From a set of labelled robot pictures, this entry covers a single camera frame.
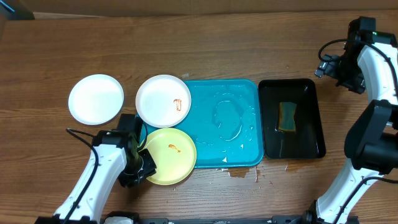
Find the tray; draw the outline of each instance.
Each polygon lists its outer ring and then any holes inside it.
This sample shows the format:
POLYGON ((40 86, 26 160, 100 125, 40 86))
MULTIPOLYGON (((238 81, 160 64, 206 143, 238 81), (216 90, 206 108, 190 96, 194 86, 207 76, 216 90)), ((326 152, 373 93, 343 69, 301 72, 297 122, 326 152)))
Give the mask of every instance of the tray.
POLYGON ((263 80, 259 84, 259 99, 268 158, 315 159, 326 154, 317 91, 312 80, 263 80), (277 130, 281 102, 297 105, 296 132, 277 130))
MULTIPOLYGON (((195 168, 255 166, 264 157, 257 86, 250 80, 189 80, 192 105, 174 126, 197 148, 195 168)), ((157 128, 148 126, 151 133, 157 128)))

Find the blue tray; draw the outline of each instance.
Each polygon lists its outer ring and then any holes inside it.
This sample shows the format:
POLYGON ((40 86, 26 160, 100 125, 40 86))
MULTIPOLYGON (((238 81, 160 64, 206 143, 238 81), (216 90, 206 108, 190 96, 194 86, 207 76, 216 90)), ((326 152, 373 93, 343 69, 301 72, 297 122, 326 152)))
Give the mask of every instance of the blue tray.
MULTIPOLYGON (((256 84, 250 80, 190 80, 192 105, 174 126, 197 148, 195 168, 255 166, 264 156, 256 84)), ((148 133, 157 128, 147 125, 148 133)))

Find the wooden table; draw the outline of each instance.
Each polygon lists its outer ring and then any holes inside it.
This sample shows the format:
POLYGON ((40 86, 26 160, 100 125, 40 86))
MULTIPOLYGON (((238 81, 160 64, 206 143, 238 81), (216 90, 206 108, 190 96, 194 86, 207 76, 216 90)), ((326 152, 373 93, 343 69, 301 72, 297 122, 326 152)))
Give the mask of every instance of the wooden table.
MULTIPOLYGON (((135 113, 140 85, 158 74, 188 79, 311 78, 315 81, 327 154, 313 161, 269 160, 257 167, 197 169, 180 184, 116 183, 104 208, 142 217, 259 218, 300 215, 328 189, 345 161, 349 128, 366 95, 318 79, 318 49, 345 38, 359 16, 398 34, 398 11, 300 12, 200 17, 101 18, 7 22, 0 42, 0 222, 33 223, 51 216, 83 171, 89 149, 65 132, 100 127, 75 121, 70 90, 87 75, 104 73, 124 88, 123 113, 135 113)), ((341 54, 343 44, 327 51, 341 54)), ((398 179, 398 172, 389 175, 398 179)), ((378 182, 352 215, 362 223, 396 223, 396 185, 378 182)))

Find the white plate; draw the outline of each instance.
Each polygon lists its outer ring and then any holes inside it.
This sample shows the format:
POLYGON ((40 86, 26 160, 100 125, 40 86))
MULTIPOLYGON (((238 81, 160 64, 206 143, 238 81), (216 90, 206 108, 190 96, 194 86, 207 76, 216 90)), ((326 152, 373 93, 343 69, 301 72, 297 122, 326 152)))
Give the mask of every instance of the white plate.
POLYGON ((172 127, 187 116, 191 108, 191 93, 179 78, 157 75, 138 89, 136 107, 147 124, 156 128, 172 127))
POLYGON ((109 75, 90 75, 80 80, 69 94, 69 111, 79 122, 103 124, 114 118, 123 105, 123 89, 109 75))

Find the yellow plate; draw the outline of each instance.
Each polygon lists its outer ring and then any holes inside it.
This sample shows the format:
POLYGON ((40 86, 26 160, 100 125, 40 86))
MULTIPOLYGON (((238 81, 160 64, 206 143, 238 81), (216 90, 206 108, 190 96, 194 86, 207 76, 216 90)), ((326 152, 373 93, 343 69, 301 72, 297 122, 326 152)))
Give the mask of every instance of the yellow plate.
POLYGON ((145 148, 157 166, 156 174, 147 178, 154 184, 180 182, 193 170, 197 149, 192 139, 175 128, 162 128, 148 135, 145 148))

